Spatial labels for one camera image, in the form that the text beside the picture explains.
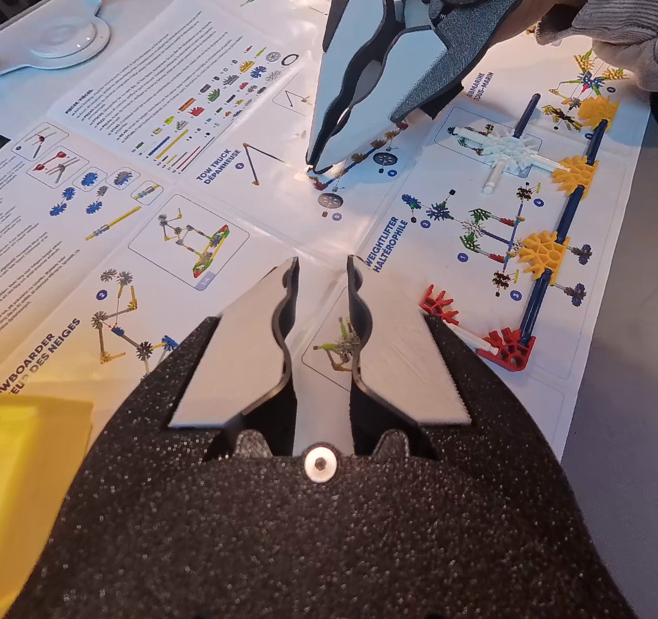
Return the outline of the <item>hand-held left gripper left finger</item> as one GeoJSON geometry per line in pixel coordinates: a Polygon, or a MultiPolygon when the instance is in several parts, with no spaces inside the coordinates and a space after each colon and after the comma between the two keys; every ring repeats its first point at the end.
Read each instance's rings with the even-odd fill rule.
{"type": "Polygon", "coordinates": [[[283,389],[291,356],[299,259],[292,257],[222,311],[170,426],[226,426],[283,389]]]}

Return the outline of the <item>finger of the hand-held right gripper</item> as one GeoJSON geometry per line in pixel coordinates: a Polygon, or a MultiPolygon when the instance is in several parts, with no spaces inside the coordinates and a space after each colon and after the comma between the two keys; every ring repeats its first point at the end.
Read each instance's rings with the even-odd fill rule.
{"type": "Polygon", "coordinates": [[[446,53],[432,26],[400,33],[387,52],[374,87],[353,102],[327,138],[315,163],[323,172],[393,126],[399,108],[425,73],[446,53]]]}
{"type": "Polygon", "coordinates": [[[330,139],[373,57],[371,48],[386,17],[386,0],[332,0],[306,157],[316,172],[346,156],[330,152],[330,139]]]}

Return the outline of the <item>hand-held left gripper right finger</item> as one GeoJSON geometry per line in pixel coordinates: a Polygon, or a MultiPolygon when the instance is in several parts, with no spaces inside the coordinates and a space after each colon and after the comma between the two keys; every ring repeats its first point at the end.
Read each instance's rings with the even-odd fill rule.
{"type": "Polygon", "coordinates": [[[350,320],[359,337],[353,356],[358,387],[419,426],[469,425],[421,309],[399,282],[348,257],[350,320]]]}

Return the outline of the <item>red toy connector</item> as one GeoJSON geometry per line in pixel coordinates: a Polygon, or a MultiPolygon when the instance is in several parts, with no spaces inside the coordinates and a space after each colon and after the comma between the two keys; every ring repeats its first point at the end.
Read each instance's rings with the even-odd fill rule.
{"type": "Polygon", "coordinates": [[[498,353],[492,353],[482,348],[477,349],[476,353],[506,370],[519,372],[526,368],[536,340],[534,336],[531,336],[527,342],[523,342],[521,336],[521,329],[511,330],[506,327],[502,329],[501,333],[497,330],[491,331],[484,341],[497,349],[498,353]]]}
{"type": "Polygon", "coordinates": [[[419,302],[419,307],[429,315],[438,317],[447,324],[458,326],[459,321],[455,316],[459,311],[453,310],[451,307],[453,299],[446,296],[446,291],[440,291],[436,296],[433,296],[433,292],[434,285],[432,284],[425,291],[419,302]]]}

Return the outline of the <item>white toy rod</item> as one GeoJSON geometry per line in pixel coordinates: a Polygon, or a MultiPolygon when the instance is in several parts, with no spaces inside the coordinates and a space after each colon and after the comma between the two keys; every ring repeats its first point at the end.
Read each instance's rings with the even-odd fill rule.
{"type": "Polygon", "coordinates": [[[450,330],[452,330],[457,336],[459,336],[465,344],[473,348],[473,350],[483,350],[485,352],[489,352],[493,354],[494,356],[498,356],[498,352],[499,352],[498,347],[494,347],[484,339],[471,334],[470,332],[463,329],[462,327],[459,327],[458,325],[452,324],[450,322],[446,322],[446,326],[450,330]]]}

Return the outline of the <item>blue rod orange connector assembly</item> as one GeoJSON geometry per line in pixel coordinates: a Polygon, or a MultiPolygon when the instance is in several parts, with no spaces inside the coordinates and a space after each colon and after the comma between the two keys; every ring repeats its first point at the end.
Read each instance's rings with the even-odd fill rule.
{"type": "Polygon", "coordinates": [[[589,191],[597,169],[597,154],[605,132],[613,121],[616,107],[601,107],[591,113],[594,129],[589,135],[589,143],[584,154],[564,158],[558,163],[543,161],[549,166],[551,179],[558,189],[567,197],[564,210],[561,213],[556,230],[542,231],[532,234],[521,241],[518,258],[526,265],[525,271],[532,274],[534,286],[526,310],[524,311],[520,328],[512,333],[515,339],[514,362],[526,364],[535,337],[533,335],[539,311],[549,287],[560,289],[571,298],[574,306],[580,307],[586,297],[583,284],[562,286],[557,283],[557,276],[566,252],[574,253],[581,264],[586,264],[592,253],[589,245],[572,247],[569,245],[569,230],[581,200],[589,191]]]}

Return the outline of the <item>yellow divided parts bin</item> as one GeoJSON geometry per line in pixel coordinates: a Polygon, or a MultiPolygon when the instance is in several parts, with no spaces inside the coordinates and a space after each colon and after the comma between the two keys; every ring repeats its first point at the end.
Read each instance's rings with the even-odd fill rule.
{"type": "Polygon", "coordinates": [[[1,615],[47,542],[92,430],[91,401],[1,396],[1,615]]]}

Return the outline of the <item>person's right forearm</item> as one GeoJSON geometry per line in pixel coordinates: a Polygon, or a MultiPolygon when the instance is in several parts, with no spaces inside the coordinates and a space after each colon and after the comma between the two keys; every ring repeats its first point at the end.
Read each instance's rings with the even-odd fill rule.
{"type": "Polygon", "coordinates": [[[578,12],[557,5],[535,32],[542,46],[569,36],[591,38],[600,59],[633,73],[640,89],[657,91],[657,0],[588,0],[578,12]]]}

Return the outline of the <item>white connector rod assembly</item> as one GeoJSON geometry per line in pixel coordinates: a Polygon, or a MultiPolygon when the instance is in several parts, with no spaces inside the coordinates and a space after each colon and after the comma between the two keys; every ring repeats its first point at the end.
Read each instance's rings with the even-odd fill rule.
{"type": "Polygon", "coordinates": [[[517,122],[513,132],[508,128],[492,129],[487,133],[468,127],[453,127],[449,131],[459,141],[469,141],[480,151],[484,161],[492,165],[487,179],[482,187],[483,194],[492,194],[504,172],[517,173],[531,166],[536,166],[547,172],[556,170],[569,171],[570,168],[547,159],[528,144],[524,138],[524,129],[538,105],[540,94],[534,94],[517,122]]]}

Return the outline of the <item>printed instruction sheet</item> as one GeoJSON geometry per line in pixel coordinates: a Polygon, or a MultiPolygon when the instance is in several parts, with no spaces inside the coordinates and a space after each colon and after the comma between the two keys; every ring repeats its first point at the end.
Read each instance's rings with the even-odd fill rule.
{"type": "Polygon", "coordinates": [[[521,241],[556,230],[567,197],[551,172],[504,172],[450,128],[513,132],[555,162],[584,154],[591,113],[616,107],[569,230],[526,368],[485,363],[555,452],[566,433],[646,125],[633,73],[591,38],[536,42],[536,26],[494,46],[432,119],[384,130],[329,171],[306,151],[330,0],[109,0],[136,31],[98,56],[1,152],[1,396],[91,401],[89,442],[206,316],[299,258],[288,347],[348,397],[353,369],[345,275],[356,254],[415,302],[446,291],[459,327],[516,330],[534,280],[521,241]]]}

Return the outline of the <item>white metal stand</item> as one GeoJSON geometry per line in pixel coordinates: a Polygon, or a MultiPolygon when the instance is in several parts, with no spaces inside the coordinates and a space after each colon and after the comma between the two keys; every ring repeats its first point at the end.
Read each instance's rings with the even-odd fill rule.
{"type": "Polygon", "coordinates": [[[96,56],[109,43],[101,0],[50,0],[1,29],[1,74],[23,67],[56,70],[96,56]]]}

